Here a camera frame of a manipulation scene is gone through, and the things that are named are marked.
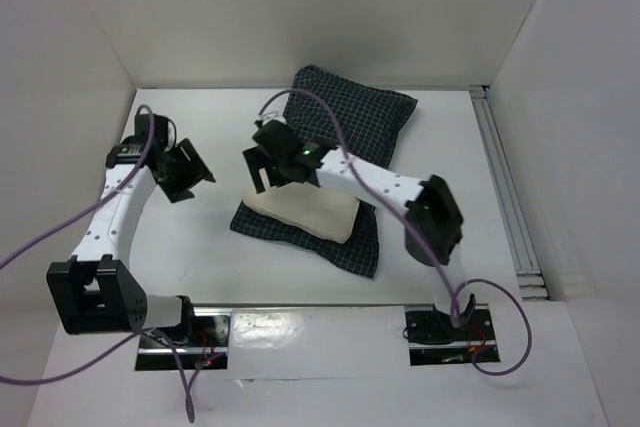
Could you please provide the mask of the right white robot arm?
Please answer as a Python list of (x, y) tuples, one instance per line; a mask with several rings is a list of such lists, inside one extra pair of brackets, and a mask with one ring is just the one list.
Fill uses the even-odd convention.
[(462, 297), (464, 272), (454, 260), (464, 222), (446, 181), (403, 176), (351, 153), (345, 139), (305, 141), (279, 116), (259, 119), (254, 147), (244, 151), (259, 214), (323, 240), (343, 243), (355, 230), (357, 208), (387, 210), (403, 226), (404, 246), (417, 262), (433, 267), (445, 294), (435, 302), (436, 326), (448, 339), (471, 326), (473, 296)]

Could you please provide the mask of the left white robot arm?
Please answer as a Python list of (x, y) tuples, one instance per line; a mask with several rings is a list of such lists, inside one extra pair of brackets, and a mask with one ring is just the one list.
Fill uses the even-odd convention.
[(136, 111), (133, 134), (110, 150), (105, 165), (104, 190), (84, 237), (46, 274), (62, 326), (71, 335), (158, 328), (172, 344), (187, 345), (198, 324), (190, 299), (146, 293), (130, 271), (130, 254), (155, 190), (178, 203), (215, 178), (191, 141), (176, 139), (174, 122), (146, 105)]

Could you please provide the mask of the dark checked pillowcase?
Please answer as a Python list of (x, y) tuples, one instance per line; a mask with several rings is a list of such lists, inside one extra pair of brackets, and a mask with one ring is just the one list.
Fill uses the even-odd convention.
[[(315, 65), (300, 69), (292, 87), (311, 92), (325, 101), (338, 119), (349, 152), (383, 168), (389, 166), (399, 133), (417, 105), (417, 100), (408, 95), (362, 85)], [(337, 140), (325, 109), (304, 95), (289, 97), (284, 117), (305, 140)], [(372, 279), (376, 276), (378, 226), (375, 208), (366, 203), (359, 205), (352, 233), (342, 244), (261, 215), (245, 203), (239, 204), (230, 230), (312, 251), (337, 268), (360, 277)]]

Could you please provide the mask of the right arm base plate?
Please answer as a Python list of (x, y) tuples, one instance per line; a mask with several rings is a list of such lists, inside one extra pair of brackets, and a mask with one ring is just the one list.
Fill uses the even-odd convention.
[(432, 306), (405, 308), (402, 337), (408, 345), (409, 362), (415, 366), (471, 364), (500, 361), (496, 334), (487, 305), (481, 304), (461, 329), (451, 326), (450, 319)]

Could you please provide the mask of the cream pillow with bear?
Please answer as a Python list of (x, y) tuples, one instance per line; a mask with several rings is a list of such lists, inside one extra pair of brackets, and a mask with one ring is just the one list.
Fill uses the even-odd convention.
[(249, 186), (242, 202), (253, 213), (338, 244), (351, 237), (360, 206), (350, 194), (299, 183), (267, 187), (262, 193)]

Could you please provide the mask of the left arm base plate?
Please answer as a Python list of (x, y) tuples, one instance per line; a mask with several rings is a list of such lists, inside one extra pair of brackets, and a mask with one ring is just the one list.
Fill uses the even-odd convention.
[[(231, 320), (230, 308), (196, 305), (186, 331), (165, 331), (170, 335), (185, 371), (227, 369)], [(143, 336), (139, 340), (134, 369), (138, 372), (175, 371), (177, 364), (170, 344), (157, 333)]]

